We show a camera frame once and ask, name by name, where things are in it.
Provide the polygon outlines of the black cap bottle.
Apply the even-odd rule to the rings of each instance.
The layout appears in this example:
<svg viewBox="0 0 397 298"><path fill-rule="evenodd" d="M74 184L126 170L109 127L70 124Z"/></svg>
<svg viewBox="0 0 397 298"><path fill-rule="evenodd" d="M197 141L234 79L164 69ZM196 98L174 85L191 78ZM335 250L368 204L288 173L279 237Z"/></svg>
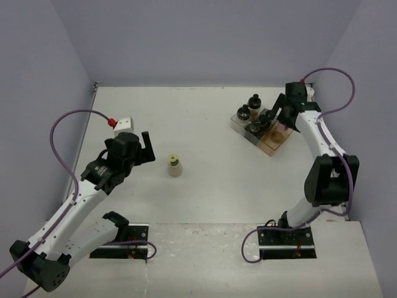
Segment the black cap bottle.
<svg viewBox="0 0 397 298"><path fill-rule="evenodd" d="M270 125L270 120L269 120L269 116L266 114L260 114L258 117L258 120L261 123L261 128L265 129L266 127L268 127Z"/></svg>

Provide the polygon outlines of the large white salt jar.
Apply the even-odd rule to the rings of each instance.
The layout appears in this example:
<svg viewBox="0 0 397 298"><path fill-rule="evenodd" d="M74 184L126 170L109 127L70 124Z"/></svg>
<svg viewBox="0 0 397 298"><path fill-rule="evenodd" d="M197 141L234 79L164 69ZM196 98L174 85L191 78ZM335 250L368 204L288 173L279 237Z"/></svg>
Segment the large white salt jar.
<svg viewBox="0 0 397 298"><path fill-rule="evenodd" d="M242 121L246 122L251 118L251 110L247 104L243 104L236 113L236 117Z"/></svg>

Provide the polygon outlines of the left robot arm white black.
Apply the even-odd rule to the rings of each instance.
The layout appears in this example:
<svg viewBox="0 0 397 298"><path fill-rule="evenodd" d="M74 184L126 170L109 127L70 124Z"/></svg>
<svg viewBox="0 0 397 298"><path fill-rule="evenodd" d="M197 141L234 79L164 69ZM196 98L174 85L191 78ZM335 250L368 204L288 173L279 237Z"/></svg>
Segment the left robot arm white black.
<svg viewBox="0 0 397 298"><path fill-rule="evenodd" d="M15 241L10 254L20 272L46 292L57 289L71 268L104 245L145 245L128 240L129 221L116 212L103 215L93 228L76 236L85 218L127 178L133 167L155 160L148 132L122 132L105 141L105 150L90 162L75 190L53 217L29 240Z"/></svg>

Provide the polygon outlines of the pink lid spice jar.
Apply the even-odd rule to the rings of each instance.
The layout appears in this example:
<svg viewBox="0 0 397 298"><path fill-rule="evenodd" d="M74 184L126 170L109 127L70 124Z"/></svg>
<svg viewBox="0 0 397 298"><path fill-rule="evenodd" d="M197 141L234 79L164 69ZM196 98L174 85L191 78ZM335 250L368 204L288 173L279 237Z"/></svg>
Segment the pink lid spice jar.
<svg viewBox="0 0 397 298"><path fill-rule="evenodd" d="M283 124L277 124L270 135L270 140L274 143L281 144L286 139L288 132L288 127Z"/></svg>

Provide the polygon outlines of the black grinder pepper bottle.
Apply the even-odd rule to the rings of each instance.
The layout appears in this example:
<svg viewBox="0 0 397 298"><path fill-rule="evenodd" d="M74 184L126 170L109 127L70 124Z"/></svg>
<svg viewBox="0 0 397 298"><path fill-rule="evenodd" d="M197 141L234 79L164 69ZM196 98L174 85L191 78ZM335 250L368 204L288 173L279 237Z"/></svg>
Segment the black grinder pepper bottle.
<svg viewBox="0 0 397 298"><path fill-rule="evenodd" d="M253 135L257 135L260 132L260 130L261 130L261 126L262 126L261 121L258 120L258 119L253 121L253 122L251 122L251 124L249 126L250 132Z"/></svg>

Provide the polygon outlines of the brown spice jar black lid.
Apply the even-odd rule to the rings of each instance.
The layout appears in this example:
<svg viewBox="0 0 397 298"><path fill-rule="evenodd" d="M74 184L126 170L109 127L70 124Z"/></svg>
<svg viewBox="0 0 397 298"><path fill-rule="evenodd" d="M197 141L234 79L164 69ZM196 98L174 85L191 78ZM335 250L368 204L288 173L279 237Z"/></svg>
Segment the brown spice jar black lid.
<svg viewBox="0 0 397 298"><path fill-rule="evenodd" d="M252 97L249 98L248 100L248 108L250 110L250 121L255 120L260 111L261 111L261 107L262 107L262 101L259 97L258 94L253 94Z"/></svg>

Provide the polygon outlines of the yellow lid spice jar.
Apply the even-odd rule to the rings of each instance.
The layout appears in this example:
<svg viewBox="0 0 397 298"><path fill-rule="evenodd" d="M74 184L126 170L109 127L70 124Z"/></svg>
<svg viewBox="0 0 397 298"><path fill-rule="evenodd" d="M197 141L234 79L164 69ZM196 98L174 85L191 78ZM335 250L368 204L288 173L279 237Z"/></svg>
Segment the yellow lid spice jar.
<svg viewBox="0 0 397 298"><path fill-rule="evenodd" d="M172 177L179 177L183 173L183 166L178 154L172 153L168 156L168 174Z"/></svg>

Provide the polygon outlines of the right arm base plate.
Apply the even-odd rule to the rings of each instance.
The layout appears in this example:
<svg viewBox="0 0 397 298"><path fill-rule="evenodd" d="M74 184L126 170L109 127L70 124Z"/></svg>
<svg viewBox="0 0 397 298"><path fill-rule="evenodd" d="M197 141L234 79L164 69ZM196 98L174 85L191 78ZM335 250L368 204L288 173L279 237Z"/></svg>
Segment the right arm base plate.
<svg viewBox="0 0 397 298"><path fill-rule="evenodd" d="M292 232L261 230L257 237L261 260L317 258L311 227Z"/></svg>

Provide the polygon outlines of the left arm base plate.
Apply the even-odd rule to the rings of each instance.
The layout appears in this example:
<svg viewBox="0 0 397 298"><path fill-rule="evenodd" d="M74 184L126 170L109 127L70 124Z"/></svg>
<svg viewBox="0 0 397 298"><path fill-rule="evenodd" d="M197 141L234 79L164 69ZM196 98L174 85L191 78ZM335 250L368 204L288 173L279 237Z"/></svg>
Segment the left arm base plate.
<svg viewBox="0 0 397 298"><path fill-rule="evenodd" d="M90 259L113 259L113 260L146 260L148 257L148 245L114 245L117 242L143 242L148 240L148 223L130 223L127 234L112 241L112 245L101 246L94 250Z"/></svg>

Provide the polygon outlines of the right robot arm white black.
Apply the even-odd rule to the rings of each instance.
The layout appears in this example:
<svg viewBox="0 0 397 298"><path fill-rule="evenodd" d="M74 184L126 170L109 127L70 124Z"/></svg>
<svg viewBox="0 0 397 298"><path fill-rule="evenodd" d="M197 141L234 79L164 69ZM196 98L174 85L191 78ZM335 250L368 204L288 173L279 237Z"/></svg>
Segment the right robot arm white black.
<svg viewBox="0 0 397 298"><path fill-rule="evenodd" d="M298 229L309 226L323 212L342 217L349 213L359 159L337 144L324 123L319 105L308 100L304 82L287 83L270 116L301 133L313 157L303 186L303 198L282 214L276 226L277 238L290 244L298 238Z"/></svg>

